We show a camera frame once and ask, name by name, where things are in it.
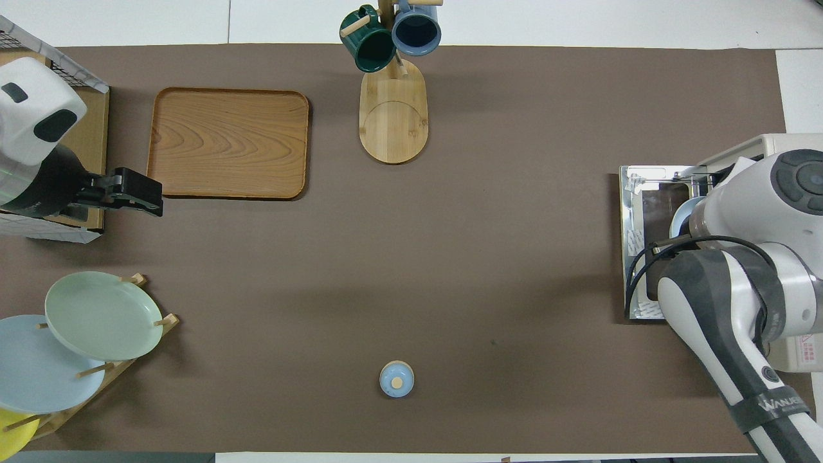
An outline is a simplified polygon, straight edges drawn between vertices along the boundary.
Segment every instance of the light green plate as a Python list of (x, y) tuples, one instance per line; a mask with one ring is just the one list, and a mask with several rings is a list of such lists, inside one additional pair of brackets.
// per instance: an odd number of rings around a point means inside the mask
[(163, 318), (146, 292), (119, 277), (80, 272), (59, 279), (46, 295), (49, 328), (63, 345), (96, 360), (119, 361), (150, 352)]

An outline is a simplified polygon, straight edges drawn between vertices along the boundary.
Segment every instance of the wooden tray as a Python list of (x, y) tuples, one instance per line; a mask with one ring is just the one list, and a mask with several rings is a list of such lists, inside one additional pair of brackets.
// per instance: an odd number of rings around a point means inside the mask
[(167, 88), (148, 175), (164, 196), (292, 199), (303, 190), (309, 101), (296, 91)]

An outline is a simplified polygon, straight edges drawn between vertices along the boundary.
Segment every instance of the small blue round object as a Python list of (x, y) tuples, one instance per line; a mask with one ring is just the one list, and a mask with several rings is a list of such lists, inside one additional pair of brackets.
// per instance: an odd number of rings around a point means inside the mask
[(414, 372), (406, 362), (394, 360), (380, 372), (380, 389), (389, 397), (403, 397), (414, 387)]

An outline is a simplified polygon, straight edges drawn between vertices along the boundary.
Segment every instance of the brown tablecloth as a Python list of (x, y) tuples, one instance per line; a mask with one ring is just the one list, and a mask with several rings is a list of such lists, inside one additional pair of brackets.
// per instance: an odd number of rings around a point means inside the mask
[[(413, 60), (428, 145), (385, 166), (341, 45), (65, 51), (113, 87), (110, 167), (145, 171), (163, 88), (268, 88), (311, 101), (309, 176), (109, 213), (86, 246), (0, 240), (3, 316), (93, 269), (143, 272), (183, 321), (28, 449), (751, 451), (672, 331), (623, 321), (616, 173), (783, 132), (774, 53), (442, 47)], [(394, 359), (404, 400), (377, 386)]]

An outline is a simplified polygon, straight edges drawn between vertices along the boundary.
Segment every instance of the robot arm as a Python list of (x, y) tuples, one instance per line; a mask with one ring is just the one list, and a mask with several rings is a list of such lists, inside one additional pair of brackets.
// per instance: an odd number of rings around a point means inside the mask
[(120, 167), (87, 171), (59, 142), (86, 113), (72, 88), (33, 58), (0, 66), (0, 208), (27, 217), (88, 208), (132, 208), (163, 214), (160, 183)]
[(703, 363), (735, 423), (769, 462), (823, 461), (823, 428), (761, 352), (769, 341), (823, 332), (823, 152), (751, 165), (716, 187), (690, 218), (692, 238), (658, 283), (669, 325)]

